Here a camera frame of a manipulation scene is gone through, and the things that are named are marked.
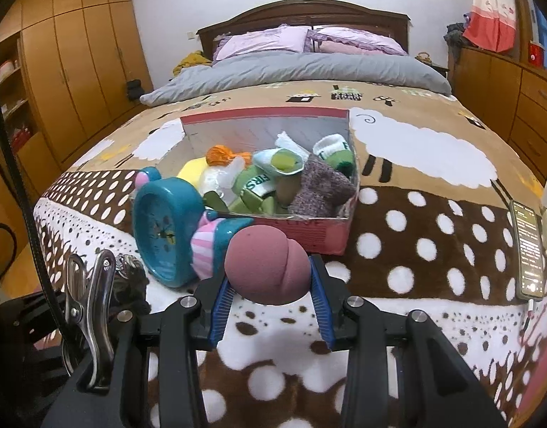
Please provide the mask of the pink makeup sponge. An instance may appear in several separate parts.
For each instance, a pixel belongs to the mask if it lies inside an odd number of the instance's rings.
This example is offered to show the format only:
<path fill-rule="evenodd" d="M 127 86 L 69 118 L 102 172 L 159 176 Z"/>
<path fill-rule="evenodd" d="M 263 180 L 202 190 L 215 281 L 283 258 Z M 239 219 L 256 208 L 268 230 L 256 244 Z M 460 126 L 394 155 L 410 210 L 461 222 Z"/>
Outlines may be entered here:
<path fill-rule="evenodd" d="M 311 264 L 304 248 L 281 230 L 249 226 L 232 237 L 224 271 L 232 287 L 257 304 L 290 304 L 311 285 Z"/>

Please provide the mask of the purple knit sock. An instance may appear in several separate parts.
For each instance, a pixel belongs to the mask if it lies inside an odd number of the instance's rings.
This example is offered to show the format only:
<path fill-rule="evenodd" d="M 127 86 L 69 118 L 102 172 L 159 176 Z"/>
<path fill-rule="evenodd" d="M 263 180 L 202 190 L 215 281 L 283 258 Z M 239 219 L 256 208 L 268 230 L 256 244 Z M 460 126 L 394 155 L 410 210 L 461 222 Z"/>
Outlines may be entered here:
<path fill-rule="evenodd" d="M 356 187 L 325 161 L 310 155 L 306 161 L 300 190 L 289 206 L 289 213 L 312 218 L 334 218 L 339 208 L 356 194 Z"/>

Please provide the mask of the beige makeup sponge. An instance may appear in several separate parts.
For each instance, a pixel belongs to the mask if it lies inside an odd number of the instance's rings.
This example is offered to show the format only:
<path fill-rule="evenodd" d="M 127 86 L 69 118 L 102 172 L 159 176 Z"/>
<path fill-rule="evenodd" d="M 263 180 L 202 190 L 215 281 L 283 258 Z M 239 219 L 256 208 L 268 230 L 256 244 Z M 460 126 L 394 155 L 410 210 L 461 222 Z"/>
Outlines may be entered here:
<path fill-rule="evenodd" d="M 275 198 L 282 208 L 287 209 L 302 187 L 302 175 L 279 177 L 276 181 Z"/>

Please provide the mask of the green white sock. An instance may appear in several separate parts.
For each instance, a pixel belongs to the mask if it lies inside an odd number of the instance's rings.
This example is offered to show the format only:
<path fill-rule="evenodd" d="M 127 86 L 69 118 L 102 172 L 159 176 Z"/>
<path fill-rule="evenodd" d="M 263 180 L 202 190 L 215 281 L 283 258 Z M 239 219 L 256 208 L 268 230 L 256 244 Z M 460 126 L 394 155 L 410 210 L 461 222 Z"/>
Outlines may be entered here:
<path fill-rule="evenodd" d="M 251 214 L 274 214 L 275 181 L 256 165 L 249 165 L 238 174 L 233 191 Z"/>
<path fill-rule="evenodd" d="M 347 178 L 350 178 L 355 170 L 353 151 L 341 134 L 335 133 L 320 139 L 313 146 L 313 154 Z"/>

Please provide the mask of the yellow sponge block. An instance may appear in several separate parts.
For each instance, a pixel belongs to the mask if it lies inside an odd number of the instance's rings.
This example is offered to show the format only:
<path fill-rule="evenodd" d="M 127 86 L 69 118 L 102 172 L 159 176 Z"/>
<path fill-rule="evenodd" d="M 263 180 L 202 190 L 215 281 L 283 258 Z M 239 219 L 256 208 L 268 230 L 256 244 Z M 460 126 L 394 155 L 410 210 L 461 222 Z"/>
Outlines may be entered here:
<path fill-rule="evenodd" d="M 193 158 L 185 162 L 177 177 L 193 185 L 194 188 L 198 188 L 199 181 L 207 168 L 208 164 L 205 158 Z"/>

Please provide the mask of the light blue sock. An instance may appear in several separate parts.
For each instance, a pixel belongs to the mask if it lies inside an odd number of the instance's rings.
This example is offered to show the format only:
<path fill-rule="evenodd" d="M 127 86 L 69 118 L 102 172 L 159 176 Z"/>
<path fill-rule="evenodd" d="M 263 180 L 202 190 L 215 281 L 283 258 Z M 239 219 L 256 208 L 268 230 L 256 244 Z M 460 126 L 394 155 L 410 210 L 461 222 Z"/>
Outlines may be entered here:
<path fill-rule="evenodd" d="M 275 148 L 261 150 L 252 155 L 252 163 L 273 177 L 302 172 L 304 162 L 291 151 Z"/>

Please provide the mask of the orange fabric flower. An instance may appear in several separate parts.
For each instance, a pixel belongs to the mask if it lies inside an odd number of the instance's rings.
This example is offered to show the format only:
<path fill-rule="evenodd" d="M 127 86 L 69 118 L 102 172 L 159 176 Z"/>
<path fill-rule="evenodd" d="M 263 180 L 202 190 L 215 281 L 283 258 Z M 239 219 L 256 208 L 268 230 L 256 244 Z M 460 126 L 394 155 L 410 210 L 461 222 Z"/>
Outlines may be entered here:
<path fill-rule="evenodd" d="M 236 153 L 225 145 L 215 145 L 208 149 L 206 162 L 208 166 L 227 166 L 235 158 L 242 158 L 245 166 L 252 163 L 252 154 L 249 152 Z"/>

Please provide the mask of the white waffle cloth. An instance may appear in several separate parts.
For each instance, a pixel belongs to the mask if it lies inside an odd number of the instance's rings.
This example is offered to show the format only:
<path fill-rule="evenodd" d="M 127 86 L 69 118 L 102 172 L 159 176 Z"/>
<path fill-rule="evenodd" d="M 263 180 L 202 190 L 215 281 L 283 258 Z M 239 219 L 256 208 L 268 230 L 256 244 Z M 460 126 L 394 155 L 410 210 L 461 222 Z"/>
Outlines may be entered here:
<path fill-rule="evenodd" d="M 275 146 L 277 148 L 291 151 L 295 155 L 299 156 L 302 161 L 307 161 L 310 156 L 310 152 L 306 150 L 306 148 L 303 148 L 302 145 L 295 142 L 295 140 L 291 138 L 287 132 L 281 132 L 277 135 Z"/>

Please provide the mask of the dark patterned pouch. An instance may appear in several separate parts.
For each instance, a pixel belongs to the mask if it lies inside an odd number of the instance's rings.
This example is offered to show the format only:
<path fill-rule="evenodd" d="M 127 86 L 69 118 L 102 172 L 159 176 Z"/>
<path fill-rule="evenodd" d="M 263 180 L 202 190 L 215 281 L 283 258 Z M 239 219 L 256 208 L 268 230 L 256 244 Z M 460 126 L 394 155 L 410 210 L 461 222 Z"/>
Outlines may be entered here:
<path fill-rule="evenodd" d="M 116 311 L 130 310 L 138 316 L 151 313 L 147 302 L 147 279 L 142 262 L 130 254 L 118 254 L 111 307 Z"/>

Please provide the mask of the grey duvet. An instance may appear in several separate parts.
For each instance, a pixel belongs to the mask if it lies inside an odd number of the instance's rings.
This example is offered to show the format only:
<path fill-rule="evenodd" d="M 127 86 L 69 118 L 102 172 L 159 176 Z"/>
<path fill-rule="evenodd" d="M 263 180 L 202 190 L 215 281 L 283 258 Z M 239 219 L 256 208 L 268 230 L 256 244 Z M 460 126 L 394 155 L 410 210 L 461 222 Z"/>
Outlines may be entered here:
<path fill-rule="evenodd" d="M 149 107 L 263 84 L 345 80 L 426 89 L 449 96 L 450 83 L 409 56 L 289 51 L 255 52 L 186 68 L 167 84 L 140 96 Z"/>

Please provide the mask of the black bag on wardrobe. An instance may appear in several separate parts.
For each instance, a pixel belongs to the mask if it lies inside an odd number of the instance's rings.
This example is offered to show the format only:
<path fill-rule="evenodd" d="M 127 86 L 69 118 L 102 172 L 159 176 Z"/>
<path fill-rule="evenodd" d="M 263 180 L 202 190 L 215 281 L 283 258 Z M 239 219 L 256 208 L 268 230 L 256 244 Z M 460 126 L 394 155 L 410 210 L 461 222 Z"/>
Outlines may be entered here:
<path fill-rule="evenodd" d="M 126 82 L 126 95 L 129 102 L 138 101 L 144 93 L 145 90 L 140 79 L 132 79 Z"/>

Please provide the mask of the right lilac pillow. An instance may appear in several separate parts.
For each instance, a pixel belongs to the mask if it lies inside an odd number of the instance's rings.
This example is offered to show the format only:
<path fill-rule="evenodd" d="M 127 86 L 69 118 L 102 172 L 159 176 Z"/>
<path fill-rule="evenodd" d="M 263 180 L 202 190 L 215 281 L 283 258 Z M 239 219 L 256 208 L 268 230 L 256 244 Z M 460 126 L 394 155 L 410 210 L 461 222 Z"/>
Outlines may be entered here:
<path fill-rule="evenodd" d="M 309 30 L 307 37 L 323 53 L 408 55 L 393 38 L 360 29 L 328 26 Z"/>

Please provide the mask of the lilac pillow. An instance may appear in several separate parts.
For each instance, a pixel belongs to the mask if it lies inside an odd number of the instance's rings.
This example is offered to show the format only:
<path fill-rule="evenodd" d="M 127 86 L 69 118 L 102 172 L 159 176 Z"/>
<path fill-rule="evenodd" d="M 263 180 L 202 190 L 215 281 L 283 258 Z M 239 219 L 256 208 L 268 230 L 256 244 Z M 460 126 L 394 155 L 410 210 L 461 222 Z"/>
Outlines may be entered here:
<path fill-rule="evenodd" d="M 261 31 L 251 31 L 225 37 L 219 42 L 213 55 L 217 63 L 235 56 L 265 51 L 312 52 L 313 42 L 307 26 L 282 24 Z"/>
<path fill-rule="evenodd" d="M 328 26 L 309 30 L 307 37 L 323 53 L 408 55 L 393 38 L 360 29 Z"/>

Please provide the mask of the left lilac pillow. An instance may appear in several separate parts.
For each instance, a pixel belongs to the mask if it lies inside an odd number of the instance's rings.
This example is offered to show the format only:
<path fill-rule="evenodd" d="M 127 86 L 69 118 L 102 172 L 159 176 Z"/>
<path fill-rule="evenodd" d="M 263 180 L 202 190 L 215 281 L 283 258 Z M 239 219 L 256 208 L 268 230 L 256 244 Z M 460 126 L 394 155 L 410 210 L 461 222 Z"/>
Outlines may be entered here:
<path fill-rule="evenodd" d="M 219 42 L 213 55 L 217 63 L 235 56 L 265 51 L 312 52 L 313 42 L 307 26 L 282 24 L 261 31 L 251 31 L 225 37 Z"/>

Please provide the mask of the dark wooden headboard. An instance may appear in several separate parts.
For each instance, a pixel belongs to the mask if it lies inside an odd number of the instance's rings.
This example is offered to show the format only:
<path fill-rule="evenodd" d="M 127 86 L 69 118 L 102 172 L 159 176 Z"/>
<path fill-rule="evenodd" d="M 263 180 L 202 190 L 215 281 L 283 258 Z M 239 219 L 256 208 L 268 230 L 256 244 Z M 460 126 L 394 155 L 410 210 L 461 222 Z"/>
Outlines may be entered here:
<path fill-rule="evenodd" d="M 368 9 L 338 0 L 280 0 L 202 28 L 197 36 L 204 56 L 211 60 L 222 36 L 265 30 L 281 24 L 363 29 L 389 36 L 409 51 L 409 22 L 410 18 L 405 14 Z"/>

